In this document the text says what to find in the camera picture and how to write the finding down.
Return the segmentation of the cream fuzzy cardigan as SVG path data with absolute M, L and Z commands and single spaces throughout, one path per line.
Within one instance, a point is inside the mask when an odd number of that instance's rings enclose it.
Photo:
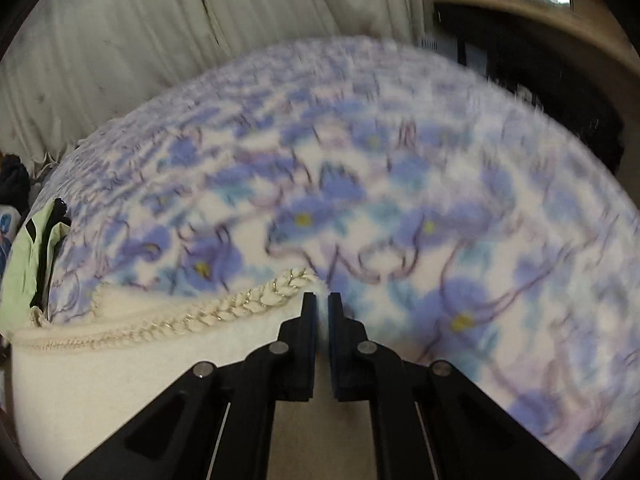
M 43 479 L 59 479 L 200 361 L 224 366 L 278 336 L 305 294 L 329 289 L 295 268 L 234 292 L 177 297 L 100 286 L 91 312 L 66 324 L 32 313 L 12 338 L 13 417 L 21 451 Z M 273 479 L 371 479 L 368 408 L 334 401 L 329 327 L 319 327 L 314 396 L 277 407 Z

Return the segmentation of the purple cat print blanket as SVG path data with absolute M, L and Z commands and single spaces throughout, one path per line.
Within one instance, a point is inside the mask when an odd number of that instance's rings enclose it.
M 407 360 L 444 359 L 584 479 L 639 422 L 639 213 L 562 126 L 393 41 L 281 44 L 96 130 L 39 194 L 70 232 L 48 327 L 212 360 L 309 278 Z

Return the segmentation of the green folded garment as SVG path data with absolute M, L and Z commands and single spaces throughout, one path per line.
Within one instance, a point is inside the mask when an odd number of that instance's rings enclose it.
M 62 198 L 49 200 L 17 232 L 1 285 L 1 335 L 7 340 L 33 316 L 47 313 L 56 251 L 68 232 L 70 218 Z

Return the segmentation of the blue flower rolled quilt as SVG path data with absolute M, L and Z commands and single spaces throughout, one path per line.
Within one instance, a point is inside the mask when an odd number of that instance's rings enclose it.
M 11 247 L 21 222 L 20 213 L 12 206 L 0 207 L 0 272 L 6 268 Z

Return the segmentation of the black patterned fabric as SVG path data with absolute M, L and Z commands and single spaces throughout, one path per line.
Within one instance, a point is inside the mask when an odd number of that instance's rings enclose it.
M 434 22 L 458 42 L 458 60 L 471 49 L 486 55 L 488 79 L 570 130 L 613 174 L 625 153 L 624 120 L 584 70 L 532 31 L 527 18 L 469 4 L 438 2 Z

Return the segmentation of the cream floral curtain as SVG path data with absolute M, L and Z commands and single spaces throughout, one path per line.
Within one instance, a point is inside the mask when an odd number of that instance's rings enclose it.
M 39 0 L 2 56 L 1 149 L 29 167 L 57 159 L 160 92 L 270 44 L 423 31 L 423 0 Z

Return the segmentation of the wooden bookshelf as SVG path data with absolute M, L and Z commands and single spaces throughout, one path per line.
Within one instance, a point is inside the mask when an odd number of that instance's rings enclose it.
M 602 0 L 570 0 L 567 6 L 549 0 L 426 1 L 515 16 L 586 72 L 623 112 L 639 103 L 639 53 Z

